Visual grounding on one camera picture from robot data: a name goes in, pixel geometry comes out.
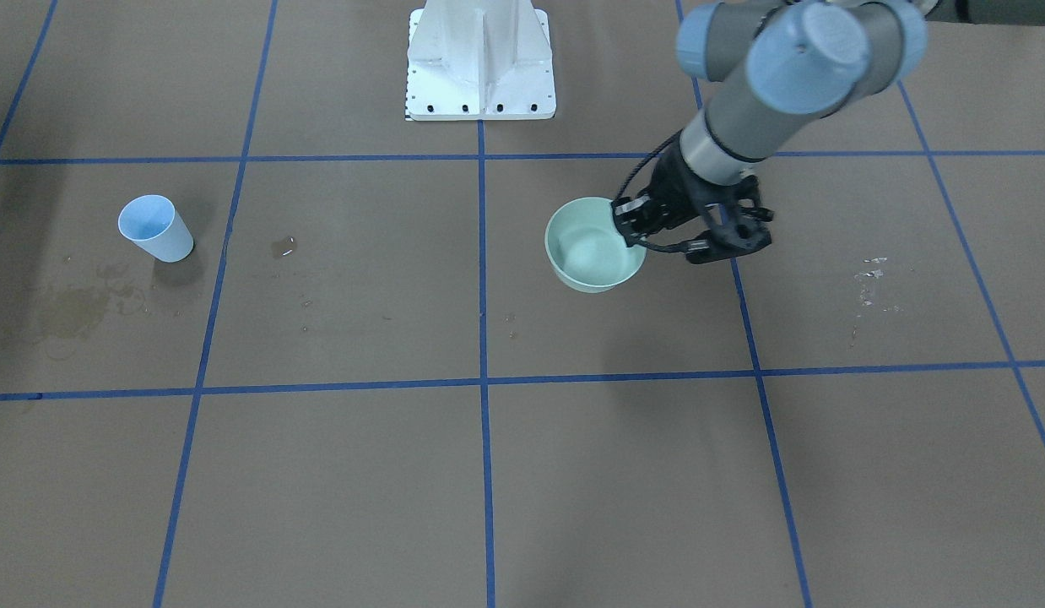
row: green bowl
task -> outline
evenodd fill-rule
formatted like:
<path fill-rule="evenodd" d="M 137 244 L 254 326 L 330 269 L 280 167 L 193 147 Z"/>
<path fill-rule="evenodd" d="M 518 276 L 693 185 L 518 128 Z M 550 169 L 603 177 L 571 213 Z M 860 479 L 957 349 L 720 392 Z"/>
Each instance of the green bowl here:
<path fill-rule="evenodd" d="M 638 272 L 647 250 L 626 247 L 612 224 L 611 201 L 577 197 L 561 207 L 545 227 L 545 254 L 560 278 L 582 293 L 603 293 Z"/>

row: grid line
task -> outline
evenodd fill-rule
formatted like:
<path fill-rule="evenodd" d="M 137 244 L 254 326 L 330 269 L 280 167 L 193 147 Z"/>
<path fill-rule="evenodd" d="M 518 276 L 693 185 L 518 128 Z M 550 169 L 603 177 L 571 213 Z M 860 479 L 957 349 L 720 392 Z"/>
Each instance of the grid line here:
<path fill-rule="evenodd" d="M 692 79 L 693 88 L 699 80 Z M 701 93 L 696 94 L 701 103 Z M 485 161 L 597 161 L 597 159 L 640 159 L 645 151 L 619 153 L 530 153 L 485 154 Z M 977 157 L 1044 157 L 1045 150 L 932 150 L 932 156 Z M 923 157 L 924 150 L 780 150 L 773 155 L 782 158 L 842 158 L 842 157 Z M 0 158 L 0 166 L 22 165 L 167 165 L 168 163 L 194 162 L 377 162 L 377 161 L 479 161 L 477 154 L 327 154 L 327 155 L 256 155 L 256 156 L 141 156 L 96 158 Z"/>
<path fill-rule="evenodd" d="M 676 15 L 680 22 L 683 22 L 683 5 L 680 0 L 676 0 Z M 699 88 L 699 79 L 692 78 L 692 92 L 696 96 L 697 111 L 703 111 L 703 96 Z M 777 482 L 777 492 L 782 499 L 782 512 L 785 515 L 785 527 L 788 531 L 789 546 L 792 549 L 792 560 L 796 566 L 797 581 L 800 584 L 800 597 L 804 600 L 805 608 L 812 608 L 811 588 L 808 584 L 808 572 L 804 565 L 804 555 L 800 552 L 800 536 L 797 534 L 796 517 L 793 516 L 792 501 L 789 499 L 788 484 L 785 482 L 785 466 L 782 463 L 781 449 L 777 446 L 777 434 L 774 430 L 773 418 L 770 416 L 770 400 L 766 397 L 766 381 L 763 380 L 762 366 L 759 365 L 759 350 L 754 343 L 754 331 L 751 330 L 751 315 L 747 307 L 747 298 L 744 294 L 744 282 L 740 276 L 740 265 L 736 258 L 728 259 L 728 266 L 732 270 L 734 284 L 736 286 L 736 297 L 740 301 L 741 322 L 744 325 L 744 337 L 747 342 L 747 350 L 751 358 L 751 377 L 754 378 L 754 389 L 758 392 L 759 407 L 762 410 L 762 420 L 766 425 L 766 442 L 770 445 L 770 459 L 773 461 L 774 477 Z"/>
<path fill-rule="evenodd" d="M 1045 369 L 1045 359 L 1017 361 L 1017 367 Z M 795 376 L 849 376 L 850 374 L 885 373 L 927 373 L 945 371 L 977 371 L 1009 369 L 1009 361 L 961 361 L 952 364 L 907 364 L 878 366 L 843 366 L 815 368 L 762 368 L 764 377 Z M 719 378 L 754 377 L 753 369 L 642 372 L 642 373 L 596 373 L 564 374 L 564 376 L 506 376 L 488 377 L 489 385 L 527 384 L 584 384 L 596 381 L 680 381 L 719 380 Z M 382 381 L 320 381 L 309 384 L 248 384 L 248 385 L 204 385 L 202 395 L 252 395 L 286 393 L 346 393 L 355 390 L 411 390 L 444 389 L 457 385 L 481 385 L 480 377 L 433 378 L 433 380 L 382 380 Z M 179 385 L 172 389 L 115 389 L 115 390 L 51 390 L 37 393 L 0 393 L 2 401 L 53 401 L 69 399 L 116 399 L 122 397 L 172 397 L 192 396 L 193 385 Z"/>
<path fill-rule="evenodd" d="M 1 123 L 0 154 L 1 146 L 5 143 L 5 137 L 8 136 L 8 128 L 13 126 L 13 117 L 16 116 L 16 110 L 20 108 L 20 99 L 24 97 L 24 90 L 28 88 L 28 79 L 31 77 L 31 72 L 36 69 L 36 62 L 39 61 L 39 54 L 43 50 L 43 43 L 46 42 L 46 34 L 49 32 L 50 23 L 53 22 L 53 11 L 55 10 L 56 0 L 50 0 L 49 8 L 46 11 L 46 19 L 43 20 L 43 26 L 39 30 L 39 39 L 36 40 L 36 46 L 31 50 L 31 59 L 28 60 L 28 65 L 24 67 L 24 75 L 20 77 L 20 85 L 16 88 L 13 101 L 8 104 L 8 112 L 5 114 L 5 120 Z"/>
<path fill-rule="evenodd" d="M 263 74 L 268 69 L 268 54 L 271 51 L 271 36 L 275 30 L 275 15 L 279 8 L 279 0 L 272 0 L 268 13 L 268 27 L 264 31 L 263 47 L 260 50 L 260 65 L 257 69 L 256 85 L 253 87 L 253 102 L 249 107 L 248 124 L 245 126 L 245 142 L 241 146 L 241 162 L 237 166 L 237 178 L 234 181 L 234 195 L 230 201 L 230 214 L 226 219 L 226 234 L 222 238 L 222 253 L 218 255 L 218 270 L 214 280 L 214 291 L 211 296 L 211 308 L 207 315 L 207 327 L 204 330 L 204 346 L 201 354 L 200 369 L 195 373 L 195 388 L 191 396 L 191 405 L 188 407 L 188 422 L 186 426 L 186 438 L 182 445 L 182 461 L 178 466 L 177 481 L 173 485 L 173 500 L 170 505 L 170 517 L 166 527 L 166 539 L 163 543 L 163 555 L 159 563 L 159 579 L 156 582 L 156 595 L 153 608 L 163 606 L 163 597 L 166 592 L 166 580 L 169 574 L 170 555 L 173 549 L 173 539 L 177 535 L 178 519 L 182 512 L 182 497 L 184 493 L 184 482 L 188 473 L 188 460 L 191 457 L 191 446 L 195 437 L 195 420 L 200 415 L 201 398 L 204 395 L 204 380 L 207 376 L 207 363 L 211 355 L 211 340 L 214 335 L 214 323 L 218 314 L 218 301 L 222 299 L 222 284 L 226 279 L 226 251 L 230 245 L 230 237 L 234 231 L 234 218 L 237 214 L 237 204 L 240 202 L 241 185 L 245 181 L 245 168 L 248 165 L 246 159 L 249 155 L 249 146 L 253 141 L 253 127 L 256 125 L 257 107 L 260 101 L 260 89 L 263 87 Z"/>
<path fill-rule="evenodd" d="M 492 430 L 489 422 L 488 232 L 485 230 L 485 121 L 477 121 L 477 241 L 479 244 L 479 351 L 481 366 L 481 470 L 485 490 L 485 605 L 496 608 L 492 508 Z"/>
<path fill-rule="evenodd" d="M 763 369 L 759 363 L 758 348 L 756 347 L 753 331 L 751 330 L 750 315 L 743 288 L 740 270 L 736 260 L 730 260 L 732 273 L 736 284 L 736 291 L 740 300 L 742 322 L 744 324 L 745 338 L 750 353 L 750 370 L 723 370 L 723 371 L 700 371 L 700 372 L 659 372 L 659 373 L 627 373 L 627 374 L 577 374 L 576 376 L 544 376 L 544 377 L 491 377 L 488 370 L 488 326 L 487 326 L 487 231 L 485 231 L 485 163 L 487 161 L 568 161 L 568 159 L 637 159 L 646 156 L 647 153 L 579 153 L 579 154 L 487 154 L 485 153 L 485 124 L 477 123 L 477 139 L 479 139 L 479 151 L 477 155 L 298 155 L 298 156 L 249 156 L 250 143 L 253 137 L 253 127 L 256 123 L 257 103 L 259 103 L 260 91 L 263 84 L 264 71 L 268 65 L 269 51 L 273 27 L 275 26 L 275 16 L 279 0 L 272 0 L 269 13 L 266 31 L 264 34 L 263 47 L 261 50 L 259 72 L 255 89 L 253 89 L 252 107 L 249 109 L 248 126 L 246 126 L 245 140 L 240 156 L 200 156 L 200 157 L 131 157 L 131 158 L 52 158 L 52 159 L 0 159 L 0 165 L 149 165 L 149 163 L 194 163 L 194 162 L 234 162 L 238 163 L 237 176 L 235 179 L 234 192 L 230 205 L 230 214 L 226 224 L 226 234 L 223 238 L 220 262 L 215 278 L 213 300 L 211 301 L 209 322 L 205 328 L 205 337 L 202 349 L 202 357 L 193 388 L 176 389 L 133 389 L 133 390 L 65 390 L 64 392 L 48 393 L 1 393 L 0 401 L 22 401 L 22 400 L 61 400 L 78 398 L 120 398 L 120 397 L 166 397 L 166 396 L 191 396 L 190 413 L 188 413 L 186 438 L 182 446 L 182 462 L 178 469 L 178 477 L 175 485 L 175 493 L 171 504 L 170 518 L 167 527 L 166 541 L 164 542 L 163 557 L 160 560 L 160 574 L 156 582 L 155 607 L 160 608 L 163 603 L 166 578 L 172 543 L 177 531 L 180 505 L 182 505 L 182 494 L 184 480 L 187 475 L 188 459 L 190 459 L 191 445 L 193 445 L 195 435 L 195 420 L 199 416 L 201 398 L 204 395 L 233 395 L 253 393 L 301 393 L 301 392 L 346 392 L 347 390 L 408 390 L 408 389 L 432 389 L 445 388 L 446 385 L 477 385 L 481 389 L 481 434 L 483 434 L 483 470 L 485 486 L 485 586 L 487 586 L 488 608 L 495 608 L 495 569 L 493 552 L 493 501 L 492 501 L 492 462 L 491 462 L 491 432 L 490 432 L 490 412 L 489 412 L 489 388 L 491 385 L 512 385 L 512 384 L 552 384 L 552 383 L 577 383 L 577 381 L 674 381 L 674 380 L 706 380 L 706 378 L 723 377 L 752 377 L 758 387 L 759 400 L 761 400 L 762 415 L 766 422 L 766 434 L 770 444 L 770 453 L 774 462 L 774 469 L 777 477 L 779 489 L 782 495 L 783 509 L 788 523 L 790 543 L 792 543 L 793 557 L 796 561 L 797 577 L 800 580 L 802 592 L 806 607 L 811 607 L 806 570 L 800 554 L 799 540 L 797 539 L 796 524 L 792 518 L 792 504 L 788 496 L 784 469 L 781 454 L 777 447 L 772 419 L 770 418 L 769 399 L 766 397 L 765 377 L 789 377 L 789 376 L 828 376 L 828 374 L 851 374 L 851 373 L 911 373 L 911 372 L 933 372 L 933 371 L 968 371 L 968 370 L 989 370 L 989 369 L 1012 369 L 1016 377 L 1017 384 L 1023 394 L 1025 404 L 1029 408 L 1034 422 L 1039 430 L 1040 438 L 1045 449 L 1045 429 L 1040 420 L 1039 412 L 1028 392 L 1022 368 L 1045 368 L 1045 359 L 1020 361 L 1014 357 L 1012 347 L 1003 330 L 1001 320 L 990 299 L 985 281 L 979 273 L 977 262 L 973 256 L 969 242 L 966 239 L 965 231 L 959 224 L 955 208 L 951 203 L 950 195 L 946 189 L 943 177 L 937 168 L 935 157 L 959 157 L 959 156 L 982 156 L 982 157 L 1006 157 L 1006 156 L 1045 156 L 1045 150 L 932 150 L 921 130 L 920 120 L 915 115 L 911 99 L 904 88 L 898 84 L 909 116 L 920 138 L 921 150 L 789 150 L 777 153 L 779 157 L 858 157 L 858 156 L 905 156 L 925 157 L 931 165 L 936 183 L 942 192 L 947 210 L 950 212 L 951 220 L 958 232 L 959 241 L 965 249 L 968 262 L 977 278 L 981 296 L 989 307 L 996 331 L 999 334 L 1003 349 L 1006 354 L 1006 361 L 984 361 L 984 363 L 952 363 L 952 364 L 923 364 L 923 365 L 897 365 L 897 366 L 858 366 L 858 367 L 831 367 L 831 368 L 788 368 L 788 369 Z M 676 0 L 676 10 L 678 19 L 682 20 L 683 11 L 681 0 Z M 18 104 L 28 78 L 31 76 L 33 65 L 41 53 L 44 40 L 50 27 L 52 17 L 55 14 L 56 0 L 51 0 L 47 15 L 41 27 L 39 38 L 31 59 L 26 65 L 22 74 L 20 86 L 15 93 L 8 113 L 2 123 L 0 131 L 0 151 L 8 134 L 11 121 L 17 111 Z M 693 94 L 696 96 L 697 107 L 701 108 L 700 86 L 697 79 L 692 79 Z M 205 385 L 207 364 L 213 341 L 215 320 L 217 320 L 218 303 L 222 299 L 222 286 L 226 274 L 226 248 L 233 232 L 233 223 L 239 203 L 241 185 L 245 170 L 250 162 L 381 162 L 381 161 L 475 161 L 479 163 L 479 232 L 480 232 L 480 357 L 481 375 L 477 378 L 446 378 L 446 380 L 414 380 L 414 381 L 344 381 L 344 383 L 321 383 L 321 384 L 291 384 L 291 385 Z"/>
<path fill-rule="evenodd" d="M 954 230 L 957 232 L 958 240 L 961 242 L 961 250 L 966 253 L 966 259 L 973 272 L 973 276 L 977 278 L 977 287 L 981 290 L 981 296 L 984 298 L 989 314 L 992 315 L 992 324 L 999 335 L 999 342 L 1002 344 L 1003 351 L 1005 351 L 1006 360 L 1009 363 L 1009 367 L 1012 367 L 1014 380 L 1017 381 L 1017 385 L 1021 390 L 1021 397 L 1025 400 L 1025 407 L 1029 411 L 1029 417 L 1032 419 L 1034 426 L 1036 426 L 1037 432 L 1040 435 L 1040 442 L 1043 443 L 1045 452 L 1045 428 L 1043 420 L 1040 419 L 1040 412 L 1037 412 L 1037 404 L 1034 403 L 1032 395 L 1029 394 L 1029 388 L 1025 385 L 1025 377 L 1021 374 L 1021 367 L 1017 365 L 1017 358 L 1014 357 L 1014 350 L 1009 346 L 1009 340 L 1006 337 L 1006 332 L 1002 327 L 999 312 L 992 301 L 992 294 L 990 294 L 989 287 L 986 287 L 984 276 L 982 276 L 981 268 L 977 264 L 977 257 L 973 255 L 969 239 L 966 238 L 966 230 L 961 228 L 961 220 L 958 219 L 958 212 L 955 210 L 954 202 L 951 200 L 950 190 L 947 190 L 946 182 L 943 180 L 943 172 L 938 169 L 938 163 L 935 162 L 934 154 L 932 154 L 931 146 L 928 144 L 927 136 L 924 135 L 920 118 L 916 118 L 916 111 L 912 107 L 912 99 L 909 97 L 909 92 L 905 89 L 903 81 L 898 81 L 898 89 L 902 92 L 902 99 L 905 100 L 905 108 L 909 112 L 909 118 L 912 119 L 912 126 L 915 127 L 916 138 L 920 138 L 920 145 L 924 147 L 924 154 L 928 158 L 929 165 L 931 165 L 932 174 L 935 177 L 935 184 L 938 185 L 938 191 L 943 195 L 943 203 L 946 205 L 946 211 L 950 213 L 951 223 L 954 224 Z"/>

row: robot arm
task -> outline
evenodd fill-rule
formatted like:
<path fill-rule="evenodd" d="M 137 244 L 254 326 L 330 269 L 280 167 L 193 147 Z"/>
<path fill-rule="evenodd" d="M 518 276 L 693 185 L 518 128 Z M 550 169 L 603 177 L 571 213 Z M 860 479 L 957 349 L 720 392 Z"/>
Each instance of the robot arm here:
<path fill-rule="evenodd" d="M 695 264 L 770 244 L 766 223 L 773 214 L 762 207 L 749 170 L 806 124 L 912 72 L 927 46 L 924 13 L 1045 24 L 1045 0 L 748 0 L 697 7 L 677 38 L 680 66 L 724 86 L 655 150 L 652 157 L 665 154 L 647 187 L 635 197 L 623 196 L 627 184 L 618 192 L 613 220 L 626 243 L 686 254 Z M 649 241 L 696 216 L 707 230 L 695 239 Z"/>

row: water stain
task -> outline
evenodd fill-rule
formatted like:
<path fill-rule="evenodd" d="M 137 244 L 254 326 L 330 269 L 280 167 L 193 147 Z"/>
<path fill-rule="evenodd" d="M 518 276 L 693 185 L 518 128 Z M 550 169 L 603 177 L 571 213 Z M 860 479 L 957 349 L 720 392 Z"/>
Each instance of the water stain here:
<path fill-rule="evenodd" d="M 64 361 L 76 353 L 109 312 L 133 315 L 147 310 L 143 289 L 125 280 L 129 266 L 99 266 L 95 276 L 102 285 L 73 285 L 63 288 L 48 285 L 33 298 L 36 314 L 24 330 L 28 344 L 41 346 L 43 353 L 54 361 Z"/>
<path fill-rule="evenodd" d="M 863 259 L 865 264 L 881 264 L 885 262 L 886 258 L 872 258 Z M 857 280 L 859 285 L 861 285 L 861 294 L 859 299 L 861 299 L 861 306 L 874 306 L 876 300 L 876 293 L 878 291 L 878 280 L 884 276 L 882 268 L 875 268 L 873 271 L 867 271 L 863 273 L 857 273 L 854 279 Z"/>
<path fill-rule="evenodd" d="M 298 250 L 298 241 L 294 237 L 286 237 L 271 243 L 271 257 L 275 259 L 285 258 Z"/>
<path fill-rule="evenodd" d="M 852 347 L 857 346 L 857 331 L 859 330 L 859 322 L 858 322 L 858 320 L 861 320 L 862 317 L 863 315 L 857 315 L 857 320 L 854 321 L 854 330 L 852 330 L 852 333 L 850 335 L 850 348 L 851 349 L 852 349 Z"/>

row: cup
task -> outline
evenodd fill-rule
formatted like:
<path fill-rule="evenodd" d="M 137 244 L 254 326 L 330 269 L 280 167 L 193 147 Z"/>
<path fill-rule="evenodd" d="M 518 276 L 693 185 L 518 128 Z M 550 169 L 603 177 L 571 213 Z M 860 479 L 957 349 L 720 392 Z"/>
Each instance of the cup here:
<path fill-rule="evenodd" d="M 191 253 L 191 234 L 166 196 L 136 197 L 121 209 L 117 230 L 162 262 L 178 262 Z"/>
<path fill-rule="evenodd" d="M 610 200 L 578 197 L 561 207 L 545 227 L 545 254 L 556 276 L 582 293 L 603 293 L 638 272 L 643 247 L 626 247 L 612 223 Z"/>

